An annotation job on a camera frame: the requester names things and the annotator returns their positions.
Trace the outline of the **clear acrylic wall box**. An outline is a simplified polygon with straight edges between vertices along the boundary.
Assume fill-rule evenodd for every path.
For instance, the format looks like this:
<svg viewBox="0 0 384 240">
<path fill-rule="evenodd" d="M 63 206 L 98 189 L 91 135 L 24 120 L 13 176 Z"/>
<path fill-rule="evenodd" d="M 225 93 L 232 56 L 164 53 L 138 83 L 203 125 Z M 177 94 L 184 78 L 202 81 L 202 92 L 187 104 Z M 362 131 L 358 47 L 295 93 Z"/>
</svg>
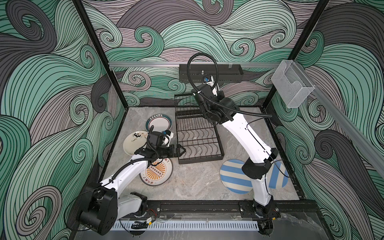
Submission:
<svg viewBox="0 0 384 240">
<path fill-rule="evenodd" d="M 315 89 L 305 69 L 293 60 L 284 60 L 273 74 L 272 83 L 287 108 L 298 108 Z"/>
</svg>

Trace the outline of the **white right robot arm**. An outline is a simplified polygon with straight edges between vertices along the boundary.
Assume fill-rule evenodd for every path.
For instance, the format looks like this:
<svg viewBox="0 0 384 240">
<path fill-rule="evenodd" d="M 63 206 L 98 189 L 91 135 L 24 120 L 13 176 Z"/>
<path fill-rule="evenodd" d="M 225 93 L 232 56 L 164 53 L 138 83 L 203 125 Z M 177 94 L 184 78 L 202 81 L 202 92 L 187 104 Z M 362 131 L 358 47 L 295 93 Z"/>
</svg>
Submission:
<svg viewBox="0 0 384 240">
<path fill-rule="evenodd" d="M 191 63 L 200 56 L 207 57 L 214 63 L 216 75 L 210 76 L 208 81 L 202 80 L 202 84 L 196 86 L 191 76 Z M 187 63 L 187 77 L 203 117 L 214 125 L 225 127 L 249 155 L 242 166 L 242 171 L 251 179 L 256 214 L 265 219 L 278 218 L 280 212 L 269 193 L 266 176 L 279 151 L 269 147 L 246 121 L 245 116 L 253 116 L 254 113 L 240 110 L 232 99 L 225 97 L 219 90 L 217 86 L 219 66 L 211 55 L 205 53 L 192 55 Z"/>
</svg>

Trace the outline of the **cream plate black drawing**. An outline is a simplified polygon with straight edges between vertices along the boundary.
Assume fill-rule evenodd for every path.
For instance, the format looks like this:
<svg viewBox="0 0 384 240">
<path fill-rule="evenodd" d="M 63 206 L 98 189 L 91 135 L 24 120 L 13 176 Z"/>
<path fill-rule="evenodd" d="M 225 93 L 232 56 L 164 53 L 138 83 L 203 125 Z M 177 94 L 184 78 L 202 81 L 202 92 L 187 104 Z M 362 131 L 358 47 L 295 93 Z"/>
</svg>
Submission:
<svg viewBox="0 0 384 240">
<path fill-rule="evenodd" d="M 127 155 L 134 155 L 137 149 L 142 148 L 148 137 L 147 131 L 136 131 L 126 137 L 123 143 L 123 150 Z"/>
</svg>

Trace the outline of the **blue striped plate large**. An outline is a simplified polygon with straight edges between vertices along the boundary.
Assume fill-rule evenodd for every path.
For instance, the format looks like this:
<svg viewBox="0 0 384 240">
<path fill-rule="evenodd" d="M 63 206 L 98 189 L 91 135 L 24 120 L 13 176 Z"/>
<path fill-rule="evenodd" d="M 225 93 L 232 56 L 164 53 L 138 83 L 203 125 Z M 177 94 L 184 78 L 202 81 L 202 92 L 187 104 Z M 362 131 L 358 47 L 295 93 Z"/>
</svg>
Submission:
<svg viewBox="0 0 384 240">
<path fill-rule="evenodd" d="M 231 159 L 224 162 L 220 168 L 220 178 L 223 185 L 236 194 L 247 194 L 252 189 L 251 179 L 242 170 L 244 162 Z"/>
</svg>

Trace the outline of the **aluminium rail right wall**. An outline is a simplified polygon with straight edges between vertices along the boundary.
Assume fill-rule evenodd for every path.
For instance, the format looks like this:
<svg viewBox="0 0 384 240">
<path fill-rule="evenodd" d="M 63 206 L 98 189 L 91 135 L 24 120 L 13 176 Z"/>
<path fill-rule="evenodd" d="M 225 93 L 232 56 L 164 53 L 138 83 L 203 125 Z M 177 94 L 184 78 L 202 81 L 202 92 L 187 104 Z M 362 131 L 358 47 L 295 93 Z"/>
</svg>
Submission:
<svg viewBox="0 0 384 240">
<path fill-rule="evenodd" d="M 331 75 L 317 67 L 310 67 L 306 71 L 302 65 L 293 61 L 293 68 L 298 75 L 302 85 L 308 85 L 312 94 L 321 102 L 335 122 L 343 129 L 343 132 L 352 140 L 358 152 L 373 166 L 373 168 L 384 176 L 384 153 L 378 150 L 348 118 L 348 114 L 354 113 L 353 109 L 347 108 L 347 99 L 344 92 L 338 87 Z"/>
</svg>

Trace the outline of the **blue striped plate right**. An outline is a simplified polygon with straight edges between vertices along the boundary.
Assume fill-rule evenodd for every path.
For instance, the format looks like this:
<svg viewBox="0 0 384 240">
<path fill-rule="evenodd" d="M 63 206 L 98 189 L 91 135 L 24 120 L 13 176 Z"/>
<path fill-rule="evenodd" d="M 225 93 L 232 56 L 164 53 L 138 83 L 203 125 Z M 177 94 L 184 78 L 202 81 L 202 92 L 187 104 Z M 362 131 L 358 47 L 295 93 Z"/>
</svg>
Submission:
<svg viewBox="0 0 384 240">
<path fill-rule="evenodd" d="M 275 161 L 267 173 L 267 185 L 270 189 L 284 188 L 290 176 L 282 160 Z"/>
</svg>

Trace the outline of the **white plate green flower outline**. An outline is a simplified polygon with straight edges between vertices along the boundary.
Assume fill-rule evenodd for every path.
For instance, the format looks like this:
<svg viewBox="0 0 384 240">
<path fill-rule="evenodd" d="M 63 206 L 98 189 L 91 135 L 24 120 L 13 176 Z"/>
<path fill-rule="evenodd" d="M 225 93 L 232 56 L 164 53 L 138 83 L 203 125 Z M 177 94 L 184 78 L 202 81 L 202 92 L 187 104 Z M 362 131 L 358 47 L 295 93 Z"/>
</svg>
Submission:
<svg viewBox="0 0 384 240">
<path fill-rule="evenodd" d="M 214 94 L 215 96 L 217 96 L 217 95 L 218 95 L 218 92 L 220 91 L 220 88 L 219 88 L 218 83 L 217 83 L 215 80 L 214 80 L 213 82 L 214 82 L 214 85 L 213 85 L 213 94 Z"/>
</svg>

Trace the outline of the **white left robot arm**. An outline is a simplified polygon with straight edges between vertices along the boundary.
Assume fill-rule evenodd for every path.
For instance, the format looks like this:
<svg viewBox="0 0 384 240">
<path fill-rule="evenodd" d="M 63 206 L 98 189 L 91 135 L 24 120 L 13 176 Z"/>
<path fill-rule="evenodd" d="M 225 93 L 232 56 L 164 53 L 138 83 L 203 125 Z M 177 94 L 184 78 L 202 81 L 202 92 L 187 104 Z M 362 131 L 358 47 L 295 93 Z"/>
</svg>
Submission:
<svg viewBox="0 0 384 240">
<path fill-rule="evenodd" d="M 78 204 L 75 217 L 77 225 L 103 236 L 117 220 L 139 212 L 145 196 L 132 193 L 129 197 L 121 198 L 121 194 L 136 176 L 149 167 L 156 167 L 162 160 L 178 158 L 186 152 L 181 145 L 170 143 L 173 135 L 169 130 L 156 132 L 150 128 L 146 143 L 135 151 L 127 163 L 101 182 L 87 185 L 69 204 L 69 207 Z"/>
</svg>

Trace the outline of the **orange sunburst plate left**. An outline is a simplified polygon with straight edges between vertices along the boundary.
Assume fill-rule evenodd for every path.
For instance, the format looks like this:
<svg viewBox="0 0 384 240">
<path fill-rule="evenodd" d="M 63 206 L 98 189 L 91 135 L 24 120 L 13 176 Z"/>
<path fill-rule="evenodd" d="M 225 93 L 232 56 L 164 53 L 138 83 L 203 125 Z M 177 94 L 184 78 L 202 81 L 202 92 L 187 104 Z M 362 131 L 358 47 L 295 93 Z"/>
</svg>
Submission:
<svg viewBox="0 0 384 240">
<path fill-rule="evenodd" d="M 164 184 L 173 173 L 173 163 L 166 158 L 158 160 L 140 173 L 141 180 L 148 186 L 160 186 Z"/>
</svg>

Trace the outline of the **aluminium rail wall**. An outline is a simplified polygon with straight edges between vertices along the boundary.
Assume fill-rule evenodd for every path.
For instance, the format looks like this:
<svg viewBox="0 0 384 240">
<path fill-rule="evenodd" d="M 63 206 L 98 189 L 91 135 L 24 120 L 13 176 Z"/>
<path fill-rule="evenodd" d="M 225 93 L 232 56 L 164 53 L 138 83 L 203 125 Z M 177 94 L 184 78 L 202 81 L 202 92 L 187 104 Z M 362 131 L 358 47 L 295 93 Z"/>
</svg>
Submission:
<svg viewBox="0 0 384 240">
<path fill-rule="evenodd" d="M 343 132 L 352 140 L 358 152 L 373 166 L 373 168 L 384 176 L 384 153 L 378 150 L 348 118 L 348 114 L 354 113 L 353 109 L 347 108 L 347 99 L 344 92 L 338 87 L 331 75 L 317 67 L 310 67 L 306 71 L 302 65 L 293 61 L 293 68 L 298 75 L 302 85 L 308 85 L 312 94 L 321 102 L 335 122 L 343 129 Z"/>
<path fill-rule="evenodd" d="M 187 62 L 154 62 L 154 61 L 132 61 L 132 62 L 109 62 L 110 68 L 175 68 L 179 65 L 187 64 Z M 218 65 L 241 65 L 244 68 L 277 68 L 280 62 L 264 63 L 264 62 L 217 62 Z"/>
</svg>

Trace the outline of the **black wall-mounted tray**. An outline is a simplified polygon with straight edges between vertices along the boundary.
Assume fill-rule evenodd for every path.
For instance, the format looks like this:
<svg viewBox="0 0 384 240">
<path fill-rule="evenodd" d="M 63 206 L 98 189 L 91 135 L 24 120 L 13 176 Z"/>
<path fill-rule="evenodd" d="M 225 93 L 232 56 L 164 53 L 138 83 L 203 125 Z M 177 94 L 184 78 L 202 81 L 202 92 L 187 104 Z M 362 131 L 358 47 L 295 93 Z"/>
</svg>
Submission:
<svg viewBox="0 0 384 240">
<path fill-rule="evenodd" d="M 240 65 L 218 65 L 219 79 L 217 82 L 222 83 L 240 83 L 244 76 L 243 69 Z M 191 64 L 190 76 L 194 84 L 201 84 L 203 80 L 211 77 L 216 81 L 217 71 L 214 64 Z M 189 83 L 187 75 L 187 65 L 183 64 L 179 67 L 179 81 L 181 83 Z"/>
</svg>

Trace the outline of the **aluminium rail back wall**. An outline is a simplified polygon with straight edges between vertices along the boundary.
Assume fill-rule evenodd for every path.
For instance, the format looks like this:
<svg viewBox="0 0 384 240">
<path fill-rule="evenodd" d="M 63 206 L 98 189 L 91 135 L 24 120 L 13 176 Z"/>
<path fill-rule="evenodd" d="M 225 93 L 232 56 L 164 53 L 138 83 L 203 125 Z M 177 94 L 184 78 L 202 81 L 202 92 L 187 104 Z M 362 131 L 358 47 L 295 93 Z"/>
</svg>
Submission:
<svg viewBox="0 0 384 240">
<path fill-rule="evenodd" d="M 132 61 L 132 62 L 109 62 L 110 68 L 175 68 L 179 65 L 187 64 L 187 62 L 154 62 L 154 61 Z M 241 65 L 244 68 L 277 68 L 280 62 L 264 63 L 264 62 L 217 62 L 218 65 Z"/>
</svg>

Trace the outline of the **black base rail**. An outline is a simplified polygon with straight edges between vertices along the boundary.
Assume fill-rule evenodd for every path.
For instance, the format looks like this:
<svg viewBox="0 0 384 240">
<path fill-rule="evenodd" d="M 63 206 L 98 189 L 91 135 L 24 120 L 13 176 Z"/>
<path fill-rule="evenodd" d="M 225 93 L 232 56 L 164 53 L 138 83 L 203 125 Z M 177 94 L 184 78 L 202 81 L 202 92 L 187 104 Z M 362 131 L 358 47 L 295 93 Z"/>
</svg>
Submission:
<svg viewBox="0 0 384 240">
<path fill-rule="evenodd" d="M 319 207 L 315 201 L 311 200 L 275 200 L 273 203 L 273 214 L 288 212 L 316 212 Z M 142 219 L 147 216 L 156 218 L 168 218 L 176 214 L 230 214 L 241 216 L 242 218 L 265 218 L 267 215 L 262 213 L 261 207 L 257 207 L 253 201 L 246 200 L 227 200 L 227 201 L 171 201 L 171 200 L 147 200 L 143 207 L 135 213 L 119 214 L 118 219 Z"/>
</svg>

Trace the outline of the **green-rimmed white plate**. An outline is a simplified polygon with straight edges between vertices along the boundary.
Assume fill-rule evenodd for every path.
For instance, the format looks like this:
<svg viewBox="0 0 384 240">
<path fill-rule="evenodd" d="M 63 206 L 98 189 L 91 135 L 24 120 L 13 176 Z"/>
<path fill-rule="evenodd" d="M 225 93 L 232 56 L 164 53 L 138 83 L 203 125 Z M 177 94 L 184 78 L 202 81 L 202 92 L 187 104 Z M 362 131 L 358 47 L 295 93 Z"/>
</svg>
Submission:
<svg viewBox="0 0 384 240">
<path fill-rule="evenodd" d="M 155 114 L 146 121 L 146 130 L 149 131 L 153 126 L 153 131 L 163 132 L 170 130 L 173 125 L 172 119 L 165 114 Z"/>
</svg>

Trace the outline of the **black wire dish rack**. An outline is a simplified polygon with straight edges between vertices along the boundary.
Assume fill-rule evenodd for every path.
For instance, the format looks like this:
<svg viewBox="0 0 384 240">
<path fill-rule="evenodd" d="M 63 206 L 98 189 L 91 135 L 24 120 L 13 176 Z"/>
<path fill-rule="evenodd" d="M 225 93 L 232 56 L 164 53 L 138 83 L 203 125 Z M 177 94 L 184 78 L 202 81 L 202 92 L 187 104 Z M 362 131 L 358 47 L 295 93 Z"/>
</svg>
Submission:
<svg viewBox="0 0 384 240">
<path fill-rule="evenodd" d="M 221 161 L 225 153 L 217 127 L 203 118 L 192 94 L 175 95 L 174 101 L 177 143 L 186 150 L 179 164 Z"/>
</svg>

